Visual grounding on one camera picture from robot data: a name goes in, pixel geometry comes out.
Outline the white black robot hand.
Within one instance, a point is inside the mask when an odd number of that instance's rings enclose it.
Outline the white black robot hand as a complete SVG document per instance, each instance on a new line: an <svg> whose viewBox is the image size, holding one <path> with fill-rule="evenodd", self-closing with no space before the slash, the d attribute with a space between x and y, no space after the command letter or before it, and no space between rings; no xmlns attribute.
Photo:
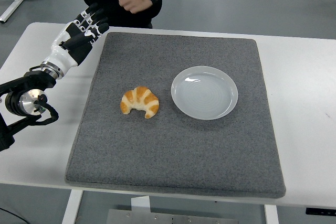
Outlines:
<svg viewBox="0 0 336 224"><path fill-rule="evenodd" d="M61 79L70 68L85 60L93 44L108 29L104 10L93 3L65 25L51 46L51 54L41 63L41 70Z"/></svg>

